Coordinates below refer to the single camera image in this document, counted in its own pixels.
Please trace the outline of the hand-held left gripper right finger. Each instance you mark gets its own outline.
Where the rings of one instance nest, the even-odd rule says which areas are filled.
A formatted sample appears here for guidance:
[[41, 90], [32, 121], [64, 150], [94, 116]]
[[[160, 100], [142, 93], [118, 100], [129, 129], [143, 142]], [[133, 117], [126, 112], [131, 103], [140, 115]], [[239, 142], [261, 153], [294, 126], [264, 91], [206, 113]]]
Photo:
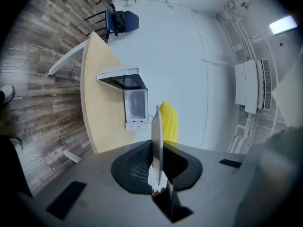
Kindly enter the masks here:
[[224, 191], [243, 155], [204, 150], [173, 142], [164, 144], [163, 170], [169, 181], [166, 214], [180, 226], [218, 226], [234, 212]]

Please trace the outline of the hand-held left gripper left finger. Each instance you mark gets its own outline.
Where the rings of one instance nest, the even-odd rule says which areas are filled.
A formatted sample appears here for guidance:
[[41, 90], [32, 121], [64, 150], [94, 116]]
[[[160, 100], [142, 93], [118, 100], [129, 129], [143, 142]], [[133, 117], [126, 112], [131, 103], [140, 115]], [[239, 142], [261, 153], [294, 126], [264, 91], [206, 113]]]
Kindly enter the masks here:
[[48, 227], [168, 226], [147, 183], [151, 161], [151, 141], [92, 155], [34, 197], [32, 212]]

